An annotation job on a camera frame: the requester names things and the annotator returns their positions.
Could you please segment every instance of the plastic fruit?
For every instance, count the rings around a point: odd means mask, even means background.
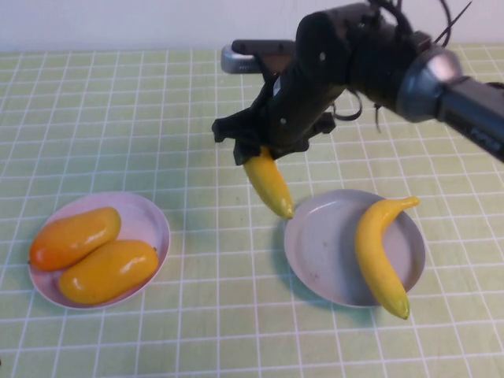
[[[56,220],[43,227],[33,240],[29,262],[46,272],[68,268],[114,240],[120,225],[120,215],[112,207]]]
[[[96,305],[147,280],[157,267],[158,254],[149,244],[141,240],[115,240],[63,272],[57,285],[67,299]]]
[[[419,203],[417,197],[375,202],[359,220],[355,234],[355,253],[365,282],[383,308],[404,320],[410,316],[410,301],[388,261],[382,239],[387,227],[403,210]]]
[[[262,147],[261,154],[249,159],[243,167],[261,200],[279,217],[292,218],[291,193],[269,150]]]

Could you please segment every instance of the plate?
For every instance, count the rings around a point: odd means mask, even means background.
[[[121,226],[117,239],[140,239],[156,247],[159,262],[155,273],[148,280],[119,297],[98,305],[87,306],[68,300],[57,288],[57,280],[63,270],[43,272],[34,266],[30,266],[30,278],[33,285],[48,301],[67,309],[103,309],[114,306],[137,295],[158,274],[159,269],[163,266],[169,252],[169,224],[163,212],[141,195],[121,191],[88,195],[63,206],[43,226],[56,219],[70,217],[103,206],[112,206],[120,214]]]
[[[359,269],[354,235],[364,212],[383,197],[353,189],[324,193],[303,202],[287,222],[284,246],[295,275],[314,293],[341,306],[374,307]],[[385,252],[409,291],[425,266],[424,240],[406,212],[384,233]]]

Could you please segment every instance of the toy banana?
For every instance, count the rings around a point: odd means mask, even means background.
[[[243,167],[261,200],[279,217],[292,218],[291,193],[269,150],[262,147],[261,154],[251,157]]]
[[[406,320],[410,301],[382,244],[387,227],[404,210],[420,203],[417,197],[383,199],[361,217],[355,234],[355,253],[362,275],[376,300],[389,313]]]

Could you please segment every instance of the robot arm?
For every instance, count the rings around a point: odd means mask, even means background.
[[[381,8],[397,24],[386,22]],[[274,159],[306,151],[309,139],[334,129],[335,119],[359,117],[360,111],[349,117],[328,112],[345,90],[412,123],[448,124],[504,161],[502,85],[464,75],[457,56],[413,31],[391,2],[312,13],[299,23],[295,42],[234,41],[221,65],[231,73],[259,71],[265,80],[250,108],[212,126],[217,143],[235,140],[237,165],[258,156],[261,146]]]

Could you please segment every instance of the table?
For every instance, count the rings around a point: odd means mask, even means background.
[[[504,80],[504,46],[453,45],[467,73]],[[416,195],[428,248],[412,316],[333,306],[291,274],[283,223],[261,204],[215,117],[259,75],[219,51],[0,55],[0,377],[504,376],[504,165],[447,126],[372,104],[279,161],[297,203],[338,188]],[[344,95],[340,113],[357,108]],[[153,200],[172,229],[159,276],[125,304],[65,311],[29,280],[56,209],[97,191]]]

